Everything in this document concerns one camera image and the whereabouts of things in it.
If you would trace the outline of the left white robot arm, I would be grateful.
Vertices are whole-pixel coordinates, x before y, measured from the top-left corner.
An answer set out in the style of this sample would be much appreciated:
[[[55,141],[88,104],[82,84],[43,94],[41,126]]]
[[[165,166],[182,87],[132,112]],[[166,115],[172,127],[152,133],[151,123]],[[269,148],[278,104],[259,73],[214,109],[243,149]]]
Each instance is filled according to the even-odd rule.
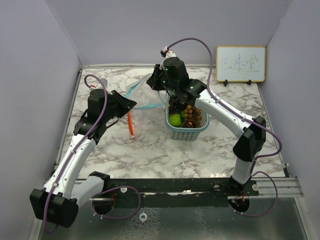
[[[109,128],[108,121],[122,118],[136,104],[115,90],[90,92],[87,109],[75,124],[69,147],[57,169],[42,189],[33,189],[29,196],[37,219],[69,228],[91,197],[103,198],[110,193],[110,176],[100,172],[91,173],[78,186],[75,183],[88,156]]]

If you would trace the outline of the clear blue-zipper bag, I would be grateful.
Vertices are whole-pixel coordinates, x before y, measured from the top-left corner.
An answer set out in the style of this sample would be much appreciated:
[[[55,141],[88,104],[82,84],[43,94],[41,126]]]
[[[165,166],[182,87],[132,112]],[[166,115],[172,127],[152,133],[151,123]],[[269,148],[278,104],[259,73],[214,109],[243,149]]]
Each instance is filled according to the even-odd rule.
[[[146,115],[146,122],[151,118],[151,111],[153,109],[167,105],[166,93],[160,93],[160,91],[152,90],[147,85],[148,79],[149,75],[146,75],[144,78],[127,86],[125,94],[127,99],[137,102],[133,109],[144,111],[144,114]]]

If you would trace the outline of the brown longan bunch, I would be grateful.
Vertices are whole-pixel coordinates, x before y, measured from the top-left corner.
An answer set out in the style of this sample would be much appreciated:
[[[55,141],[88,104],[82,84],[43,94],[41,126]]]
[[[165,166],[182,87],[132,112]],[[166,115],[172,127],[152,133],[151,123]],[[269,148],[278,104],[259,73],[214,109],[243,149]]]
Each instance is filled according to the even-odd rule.
[[[202,120],[202,111],[194,106],[187,105],[183,110],[183,118],[187,122],[193,122],[199,125]]]

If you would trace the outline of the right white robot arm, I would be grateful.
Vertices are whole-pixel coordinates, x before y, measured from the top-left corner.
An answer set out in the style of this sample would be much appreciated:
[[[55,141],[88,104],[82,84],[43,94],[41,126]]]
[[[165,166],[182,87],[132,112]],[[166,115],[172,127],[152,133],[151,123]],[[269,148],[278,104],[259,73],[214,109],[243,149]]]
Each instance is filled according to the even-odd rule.
[[[189,77],[185,63],[178,57],[169,57],[156,64],[147,85],[154,91],[170,91],[180,101],[211,115],[227,127],[237,138],[233,147],[236,156],[229,189],[240,196],[248,189],[254,158],[266,142],[266,120],[241,113],[218,98],[204,82]]]

